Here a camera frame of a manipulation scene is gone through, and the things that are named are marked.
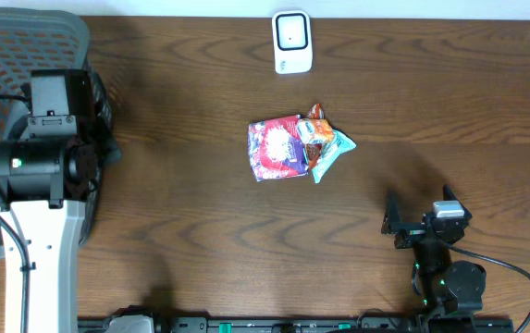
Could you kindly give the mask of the teal snack packet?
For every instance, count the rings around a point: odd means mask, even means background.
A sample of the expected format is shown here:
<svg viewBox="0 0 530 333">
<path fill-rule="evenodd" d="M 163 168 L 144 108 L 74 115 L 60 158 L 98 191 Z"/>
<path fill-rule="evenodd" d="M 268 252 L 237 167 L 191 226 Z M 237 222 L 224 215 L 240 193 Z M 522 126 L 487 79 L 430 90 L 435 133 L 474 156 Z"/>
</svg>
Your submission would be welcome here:
<svg viewBox="0 0 530 333">
<path fill-rule="evenodd" d="M 356 143 L 339 130 L 333 130 L 334 139 L 323 145 L 321 153 L 312 168 L 315 183 L 319 183 L 341 154 L 356 148 Z"/>
</svg>

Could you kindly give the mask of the brown orange snack packet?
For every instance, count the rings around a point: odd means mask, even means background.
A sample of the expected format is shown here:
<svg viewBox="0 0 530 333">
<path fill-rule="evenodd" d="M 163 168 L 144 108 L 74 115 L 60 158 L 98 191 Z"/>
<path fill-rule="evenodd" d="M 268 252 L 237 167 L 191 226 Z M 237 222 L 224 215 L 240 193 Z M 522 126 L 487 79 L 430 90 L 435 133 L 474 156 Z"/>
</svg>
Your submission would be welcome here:
<svg viewBox="0 0 530 333">
<path fill-rule="evenodd" d="M 315 104 L 307 114 L 309 119 L 323 119 L 325 117 L 324 111 L 320 104 Z M 314 168 L 320 154 L 322 145 L 321 144 L 306 144 L 305 150 L 308 159 L 309 168 Z"/>
</svg>

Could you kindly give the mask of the red purple snack bag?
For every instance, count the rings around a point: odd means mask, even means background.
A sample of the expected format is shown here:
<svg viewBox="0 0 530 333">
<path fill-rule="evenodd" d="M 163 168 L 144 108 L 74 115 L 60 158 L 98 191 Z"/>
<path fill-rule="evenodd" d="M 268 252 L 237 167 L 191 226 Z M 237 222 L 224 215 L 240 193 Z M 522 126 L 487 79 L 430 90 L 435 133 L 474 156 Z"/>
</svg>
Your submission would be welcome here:
<svg viewBox="0 0 530 333">
<path fill-rule="evenodd" d="M 248 126 L 248 156 L 257 181 L 308 174 L 305 148 L 297 131 L 300 115 L 279 117 Z"/>
</svg>

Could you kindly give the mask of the orange white snack packet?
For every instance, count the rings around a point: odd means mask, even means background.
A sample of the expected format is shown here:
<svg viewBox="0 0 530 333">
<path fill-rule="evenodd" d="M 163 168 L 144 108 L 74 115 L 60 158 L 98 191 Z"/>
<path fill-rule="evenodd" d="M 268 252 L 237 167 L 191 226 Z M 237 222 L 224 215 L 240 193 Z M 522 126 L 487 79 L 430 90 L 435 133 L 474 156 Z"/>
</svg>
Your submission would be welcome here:
<svg viewBox="0 0 530 333">
<path fill-rule="evenodd" d="M 326 144 L 332 142 L 335 137 L 335 133 L 326 119 L 300 119 L 296 129 L 304 144 Z"/>
</svg>

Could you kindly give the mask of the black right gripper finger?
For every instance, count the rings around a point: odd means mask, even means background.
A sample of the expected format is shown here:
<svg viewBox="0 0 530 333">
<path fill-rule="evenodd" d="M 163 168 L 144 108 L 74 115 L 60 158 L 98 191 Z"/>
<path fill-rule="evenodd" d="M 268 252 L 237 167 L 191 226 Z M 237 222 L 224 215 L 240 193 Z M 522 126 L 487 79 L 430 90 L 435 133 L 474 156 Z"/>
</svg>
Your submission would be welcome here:
<svg viewBox="0 0 530 333">
<path fill-rule="evenodd" d="M 463 208 L 462 203 L 458 200 L 453 190 L 448 184 L 442 188 L 443 202 L 447 208 Z"/>
<path fill-rule="evenodd" d="M 387 196 L 387 206 L 384 214 L 381 233 L 396 234 L 401 226 L 401 216 L 398 207 L 397 197 L 394 191 L 389 191 Z"/>
</svg>

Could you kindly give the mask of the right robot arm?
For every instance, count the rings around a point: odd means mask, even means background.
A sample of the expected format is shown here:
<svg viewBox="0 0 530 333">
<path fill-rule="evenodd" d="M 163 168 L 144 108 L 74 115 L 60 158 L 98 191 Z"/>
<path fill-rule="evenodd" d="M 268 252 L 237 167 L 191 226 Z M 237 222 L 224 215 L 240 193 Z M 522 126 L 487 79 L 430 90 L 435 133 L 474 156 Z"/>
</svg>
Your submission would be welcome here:
<svg viewBox="0 0 530 333">
<path fill-rule="evenodd" d="M 413 251 L 413 291 L 425 304 L 424 311 L 411 320 L 412 330 L 476 332 L 472 316 L 483 308 L 486 270 L 450 256 L 450 247 L 464 237 L 471 218 L 447 186 L 443 199 L 416 223 L 402 220 L 396 194 L 388 194 L 381 233 L 394 236 L 397 249 Z"/>
</svg>

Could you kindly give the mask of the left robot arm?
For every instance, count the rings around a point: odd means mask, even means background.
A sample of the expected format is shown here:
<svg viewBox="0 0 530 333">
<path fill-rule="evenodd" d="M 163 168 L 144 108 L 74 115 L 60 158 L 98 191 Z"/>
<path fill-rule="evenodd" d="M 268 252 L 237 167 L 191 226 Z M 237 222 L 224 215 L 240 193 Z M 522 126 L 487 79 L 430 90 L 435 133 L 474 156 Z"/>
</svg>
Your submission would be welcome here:
<svg viewBox="0 0 530 333">
<path fill-rule="evenodd" d="M 92 81 L 45 69 L 28 86 L 29 110 L 0 143 L 5 330 L 74 332 L 80 234 L 99 173 Z"/>
</svg>

